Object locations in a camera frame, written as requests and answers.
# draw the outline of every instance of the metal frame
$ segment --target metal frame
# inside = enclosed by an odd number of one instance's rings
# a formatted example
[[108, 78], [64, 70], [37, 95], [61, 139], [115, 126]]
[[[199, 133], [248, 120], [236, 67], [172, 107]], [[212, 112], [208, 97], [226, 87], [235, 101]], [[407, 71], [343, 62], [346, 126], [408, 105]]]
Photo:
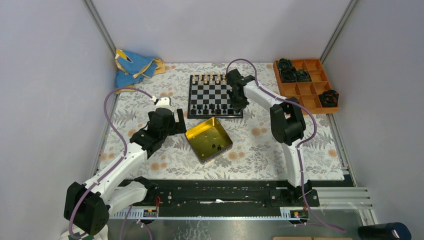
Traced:
[[344, 11], [343, 15], [341, 16], [340, 21], [337, 24], [337, 27], [335, 28], [330, 40], [327, 43], [327, 46], [324, 49], [324, 52], [322, 53], [321, 57], [319, 58], [321, 60], [321, 63], [324, 64], [325, 60], [327, 59], [327, 56], [329, 55], [331, 49], [333, 48], [334, 43], [336, 42], [337, 38], [340, 35], [340, 32], [342, 31], [343, 27], [345, 26], [347, 20], [349, 19], [352, 11], [356, 7], [356, 5], [359, 3], [360, 0], [350, 0], [349, 4], [347, 5], [346, 10]]
[[112, 56], [115, 56], [116, 47], [114, 44], [114, 41], [112, 40], [111, 36], [109, 35], [108, 30], [106, 29], [105, 24], [103, 23], [102, 19], [100, 18], [99, 12], [97, 12], [96, 7], [94, 6], [94, 3], [92, 0], [82, 0], [85, 7], [88, 10], [88, 13], [90, 14], [94, 24], [96, 25], [98, 31], [100, 32], [100, 35], [102, 36], [104, 42], [107, 45], [107, 48], [109, 48], [110, 53]]
[[[365, 187], [316, 187], [315, 188], [321, 206], [312, 207], [313, 210], [356, 210], [364, 225], [377, 224], [370, 195]], [[257, 216], [257, 217], [143, 217], [144, 210], [154, 210], [155, 206], [133, 206], [128, 219], [140, 220], [293, 220], [290, 218], [290, 211], [299, 210], [299, 207], [280, 207], [281, 216]], [[125, 208], [113, 216], [111, 219], [124, 219], [128, 212]]]

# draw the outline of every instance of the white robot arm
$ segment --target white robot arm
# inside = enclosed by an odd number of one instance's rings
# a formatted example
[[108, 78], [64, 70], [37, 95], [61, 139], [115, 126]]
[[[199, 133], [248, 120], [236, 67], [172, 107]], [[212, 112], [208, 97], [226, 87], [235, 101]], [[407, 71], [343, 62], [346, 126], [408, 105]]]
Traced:
[[74, 182], [67, 189], [63, 216], [70, 221], [73, 218], [73, 224], [89, 235], [98, 234], [109, 216], [145, 199], [147, 189], [140, 182], [132, 181], [120, 188], [117, 186], [132, 169], [161, 148], [167, 136], [186, 132], [182, 109], [177, 109], [176, 122], [170, 110], [169, 97], [153, 100], [156, 110], [148, 113], [147, 129], [142, 128], [132, 135], [127, 145], [127, 154], [117, 156], [83, 184]]
[[[283, 148], [285, 162], [287, 164], [287, 181], [292, 188], [294, 198], [301, 198], [301, 186], [304, 185], [306, 192], [312, 188], [308, 175], [304, 172], [303, 182], [301, 181], [301, 167], [299, 159], [303, 162], [302, 146], [300, 146], [300, 158], [298, 156], [297, 145], [304, 137], [306, 124], [302, 111], [299, 107], [284, 103], [277, 97], [272, 98], [268, 93], [271, 90], [262, 86], [259, 82], [255, 82], [255, 78], [251, 75], [243, 77], [237, 69], [229, 71], [225, 75], [228, 84], [232, 90], [228, 92], [232, 107], [236, 112], [243, 110], [250, 99], [264, 109], [269, 110], [271, 118], [271, 132], [274, 138], [281, 143]], [[292, 102], [299, 101], [292, 97], [290, 99], [284, 96], [278, 96], [279, 99], [287, 99]]]
[[[261, 88], [266, 89], [267, 91], [271, 91], [267, 89], [266, 87], [262, 86], [259, 83], [259, 86]], [[281, 105], [284, 104], [280, 100], [276, 100], [275, 98], [271, 98], [266, 93], [264, 93], [263, 90], [261, 90], [254, 81], [250, 81], [247, 83], [244, 88], [244, 95], [247, 99], [250, 99], [256, 103], [258, 103], [261, 107], [263, 107], [266, 110], [270, 110], [274, 105]], [[286, 143], [282, 143], [281, 147], [284, 152], [284, 158], [285, 162], [287, 164], [287, 181], [294, 187], [301, 186], [301, 168], [299, 165], [299, 157], [298, 153], [296, 151], [296, 146], [301, 141], [301, 138], [298, 138], [294, 141], [292, 141], [291, 145], [288, 145]], [[301, 152], [301, 159], [303, 159], [303, 151], [302, 151], [302, 145], [300, 146], [300, 152]], [[303, 178], [303, 184], [306, 184], [308, 182], [309, 178], [307, 174], [304, 174]]]

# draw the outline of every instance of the chessboard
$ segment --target chessboard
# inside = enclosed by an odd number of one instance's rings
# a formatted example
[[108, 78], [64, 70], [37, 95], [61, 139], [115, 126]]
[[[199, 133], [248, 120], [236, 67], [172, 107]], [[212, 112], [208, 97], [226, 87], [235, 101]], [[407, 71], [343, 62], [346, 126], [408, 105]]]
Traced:
[[243, 111], [234, 111], [227, 90], [231, 90], [231, 86], [227, 84], [224, 73], [191, 75], [187, 118], [242, 119]]

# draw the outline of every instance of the table surface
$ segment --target table surface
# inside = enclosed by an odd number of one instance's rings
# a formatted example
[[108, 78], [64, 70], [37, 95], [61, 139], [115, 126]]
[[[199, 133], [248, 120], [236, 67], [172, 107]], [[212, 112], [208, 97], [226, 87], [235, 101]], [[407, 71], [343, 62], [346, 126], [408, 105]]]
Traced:
[[[261, 84], [278, 93], [278, 86], [271, 63], [256, 63], [257, 77]], [[154, 96], [170, 96], [171, 107], [184, 111], [187, 129], [203, 122], [202, 119], [187, 119], [189, 81], [192, 74], [223, 73], [224, 63], [176, 63], [167, 64], [166, 73], [135, 84]], [[247, 63], [234, 63], [243, 76], [252, 75], [253, 69]], [[168, 137], [162, 148], [155, 152], [146, 163], [134, 169], [127, 176], [133, 179], [143, 176], [148, 179], [208, 179], [208, 180], [285, 180], [286, 160], [280, 143], [271, 133], [268, 110], [249, 101], [243, 119], [218, 119], [233, 141], [232, 149], [217, 156], [211, 162], [201, 165], [191, 149], [186, 136], [178, 134]], [[148, 112], [154, 111], [153, 102], [139, 92], [121, 92], [113, 114], [113, 124], [123, 134], [126, 142], [148, 121]], [[305, 115], [306, 131], [310, 136], [313, 123]], [[325, 114], [314, 115], [318, 131], [311, 141], [304, 144], [303, 153], [306, 172], [311, 180], [343, 180], [339, 153], [336, 150], [330, 121]], [[124, 145], [113, 130], [106, 136], [104, 148], [99, 156], [101, 170], [124, 149]]]

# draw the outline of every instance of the wooden block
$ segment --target wooden block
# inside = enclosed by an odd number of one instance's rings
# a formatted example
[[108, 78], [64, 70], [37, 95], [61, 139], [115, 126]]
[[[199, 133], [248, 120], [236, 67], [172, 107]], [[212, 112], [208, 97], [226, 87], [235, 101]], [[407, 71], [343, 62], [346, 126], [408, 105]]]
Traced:
[[312, 240], [310, 236], [275, 236], [272, 240]]
[[350, 237], [321, 237], [316, 236], [313, 238], [313, 240], [352, 240]]

